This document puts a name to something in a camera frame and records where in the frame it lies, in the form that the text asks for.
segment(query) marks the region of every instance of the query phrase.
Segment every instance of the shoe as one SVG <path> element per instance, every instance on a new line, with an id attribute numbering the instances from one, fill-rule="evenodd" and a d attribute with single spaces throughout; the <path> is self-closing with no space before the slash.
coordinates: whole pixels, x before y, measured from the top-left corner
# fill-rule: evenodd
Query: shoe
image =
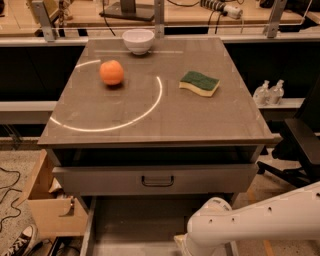
<path id="1" fill-rule="evenodd" d="M 26 255 L 36 244 L 37 227 L 33 224 L 22 231 L 13 245 L 1 254 L 1 256 L 23 256 Z"/>

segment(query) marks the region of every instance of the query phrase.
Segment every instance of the yellow sponge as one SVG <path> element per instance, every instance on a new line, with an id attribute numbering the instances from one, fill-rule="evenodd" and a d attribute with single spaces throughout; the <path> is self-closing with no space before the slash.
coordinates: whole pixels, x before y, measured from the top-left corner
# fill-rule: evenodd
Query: yellow sponge
<path id="1" fill-rule="evenodd" d="M 208 77 L 196 71 L 189 71 L 180 80 L 179 88 L 189 89 L 200 96 L 211 97 L 219 83 L 219 79 Z"/>

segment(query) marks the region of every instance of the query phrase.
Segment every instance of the orange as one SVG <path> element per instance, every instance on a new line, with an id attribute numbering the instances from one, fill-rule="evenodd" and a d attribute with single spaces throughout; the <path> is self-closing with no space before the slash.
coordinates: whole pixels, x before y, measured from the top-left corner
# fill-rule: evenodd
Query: orange
<path id="1" fill-rule="evenodd" d="M 121 64 L 116 60 L 103 62 L 100 66 L 100 77 L 106 85 L 120 84 L 124 77 Z"/>

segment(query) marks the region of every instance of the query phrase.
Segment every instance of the drawer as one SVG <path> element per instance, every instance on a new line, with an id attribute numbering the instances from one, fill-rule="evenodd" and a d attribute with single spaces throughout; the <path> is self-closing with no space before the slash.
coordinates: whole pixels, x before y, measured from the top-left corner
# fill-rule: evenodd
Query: drawer
<path id="1" fill-rule="evenodd" d="M 255 164 L 187 166 L 56 167 L 53 175 L 67 193 L 163 195 L 247 191 Z"/>
<path id="2" fill-rule="evenodd" d="M 201 206 L 190 197 L 93 197 L 80 255 L 180 256 L 174 236 Z M 232 244 L 219 255 L 234 255 Z"/>

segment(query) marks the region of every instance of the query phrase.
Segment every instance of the black panel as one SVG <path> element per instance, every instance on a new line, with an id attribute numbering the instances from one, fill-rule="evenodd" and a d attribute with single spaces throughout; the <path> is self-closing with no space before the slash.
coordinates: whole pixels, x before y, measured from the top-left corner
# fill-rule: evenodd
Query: black panel
<path id="1" fill-rule="evenodd" d="M 0 101 L 58 100 L 83 49 L 0 47 Z"/>
<path id="2" fill-rule="evenodd" d="M 225 44 L 251 94 L 283 79 L 286 98 L 302 98 L 320 73 L 320 42 Z"/>

